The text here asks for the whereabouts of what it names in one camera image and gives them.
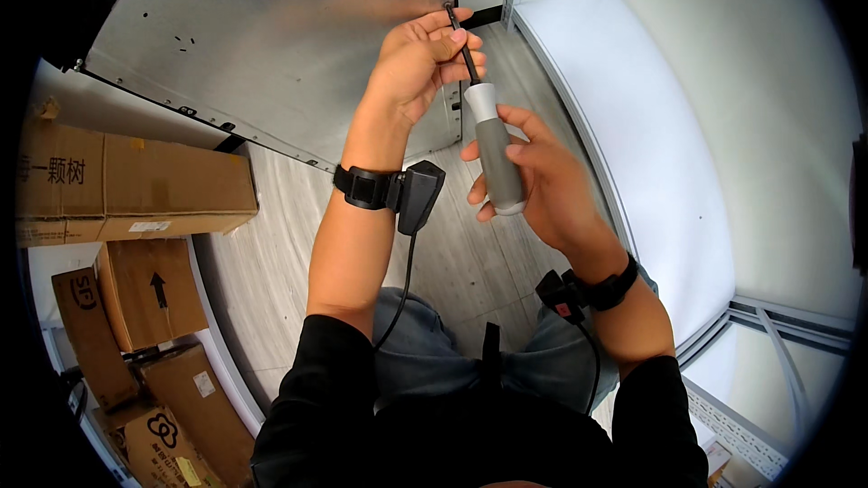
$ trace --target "gray floor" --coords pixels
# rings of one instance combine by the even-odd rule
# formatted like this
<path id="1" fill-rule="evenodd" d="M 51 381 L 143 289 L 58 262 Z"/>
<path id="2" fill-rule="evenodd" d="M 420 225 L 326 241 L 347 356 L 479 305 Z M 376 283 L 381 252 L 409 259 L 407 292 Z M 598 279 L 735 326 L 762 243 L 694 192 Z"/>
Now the gray floor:
<path id="1" fill-rule="evenodd" d="M 570 118 L 524 38 L 506 34 L 499 24 L 473 32 L 484 41 L 487 81 L 497 87 L 498 100 L 540 114 L 587 163 Z M 418 235 L 410 290 L 438 309 L 463 354 L 478 357 L 489 320 L 501 326 L 503 350 L 524 346 L 537 320 L 534 287 L 549 269 L 563 271 L 568 264 L 521 216 L 476 221 L 476 208 L 466 196 L 481 168 L 458 157 L 473 139 L 469 115 L 464 114 L 460 144 L 424 156 L 446 171 L 446 183 Z M 194 241 L 221 331 L 251 391 L 267 410 L 295 357 L 307 302 L 307 267 L 331 193 L 331 176 L 257 145 L 241 150 L 253 166 L 259 214 L 229 235 L 197 235 Z M 597 205 L 608 218 L 594 186 Z M 396 235 L 386 286 L 403 286 L 408 244 L 409 238 Z M 607 431 L 612 398 L 594 412 Z"/>

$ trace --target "brown cardboard box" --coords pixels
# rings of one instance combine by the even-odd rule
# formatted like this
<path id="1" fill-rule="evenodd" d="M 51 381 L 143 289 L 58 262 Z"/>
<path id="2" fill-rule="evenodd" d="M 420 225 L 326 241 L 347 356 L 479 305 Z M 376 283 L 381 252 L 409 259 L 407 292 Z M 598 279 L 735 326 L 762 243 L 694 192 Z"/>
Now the brown cardboard box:
<path id="1" fill-rule="evenodd" d="M 78 365 L 100 407 L 136 396 L 139 385 L 114 342 L 92 267 L 53 276 L 51 283 Z"/>
<path id="2" fill-rule="evenodd" d="M 16 178 L 21 247 L 229 232 L 256 215 L 247 159 L 52 121 L 22 130 Z"/>
<path id="3" fill-rule="evenodd" d="M 113 414 L 97 412 L 96 420 L 143 488 L 222 486 L 169 409 L 140 402 Z"/>
<path id="4" fill-rule="evenodd" d="M 253 482 L 254 438 L 217 381 L 201 345 L 175 349 L 134 364 L 161 404 L 178 418 L 190 441 L 229 488 Z"/>
<path id="5" fill-rule="evenodd" d="M 106 316 L 121 351 L 208 328 L 187 240 L 108 242 L 96 262 Z"/>

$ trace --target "wrist-mounted device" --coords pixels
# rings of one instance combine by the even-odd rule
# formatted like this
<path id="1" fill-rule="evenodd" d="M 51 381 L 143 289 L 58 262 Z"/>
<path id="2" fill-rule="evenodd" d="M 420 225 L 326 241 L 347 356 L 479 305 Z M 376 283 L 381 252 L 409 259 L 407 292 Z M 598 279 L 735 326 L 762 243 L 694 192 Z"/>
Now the wrist-mounted device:
<path id="1" fill-rule="evenodd" d="M 624 296 L 639 275 L 636 259 L 629 253 L 627 258 L 627 268 L 620 276 L 609 276 L 596 285 L 588 285 L 576 277 L 572 268 L 560 277 L 552 269 L 537 285 L 537 296 L 561 318 L 577 325 L 585 319 L 581 309 L 591 306 L 597 311 L 605 311 L 624 301 Z"/>
<path id="2" fill-rule="evenodd" d="M 446 172 L 427 160 L 392 173 L 341 165 L 334 170 L 334 186 L 347 203 L 365 210 L 394 211 L 397 231 L 404 235 L 415 234 L 428 222 L 445 179 Z"/>

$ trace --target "forearm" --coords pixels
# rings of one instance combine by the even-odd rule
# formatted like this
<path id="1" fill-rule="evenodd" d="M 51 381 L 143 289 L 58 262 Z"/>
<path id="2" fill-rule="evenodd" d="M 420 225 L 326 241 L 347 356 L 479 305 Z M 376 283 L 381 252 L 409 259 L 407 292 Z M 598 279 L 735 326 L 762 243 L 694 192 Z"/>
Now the forearm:
<path id="1" fill-rule="evenodd" d="M 602 219 L 594 230 L 577 238 L 576 246 L 565 255 L 576 276 L 591 284 L 620 275 L 627 267 L 627 252 Z M 622 380 L 649 358 L 675 356 L 669 316 L 642 277 L 636 278 L 620 305 L 591 313 L 597 336 L 617 362 Z"/>
<path id="2" fill-rule="evenodd" d="M 410 129 L 395 110 L 362 99 L 347 134 L 341 165 L 373 170 L 401 169 Z M 307 314 L 343 320 L 371 338 L 373 308 L 385 278 L 395 214 L 369 211 L 332 190 L 313 243 Z"/>

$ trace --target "black shirt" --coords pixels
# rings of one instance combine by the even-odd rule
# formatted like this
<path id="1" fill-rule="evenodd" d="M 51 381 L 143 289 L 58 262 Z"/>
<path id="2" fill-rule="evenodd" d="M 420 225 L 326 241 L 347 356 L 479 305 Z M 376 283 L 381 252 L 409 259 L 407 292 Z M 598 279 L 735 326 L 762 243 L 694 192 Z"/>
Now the black shirt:
<path id="1" fill-rule="evenodd" d="M 309 316 L 256 439 L 256 485 L 707 485 L 708 462 L 671 356 L 624 379 L 612 440 L 592 418 L 525 394 L 404 399 L 375 416 L 376 396 L 371 342 L 340 320 Z"/>

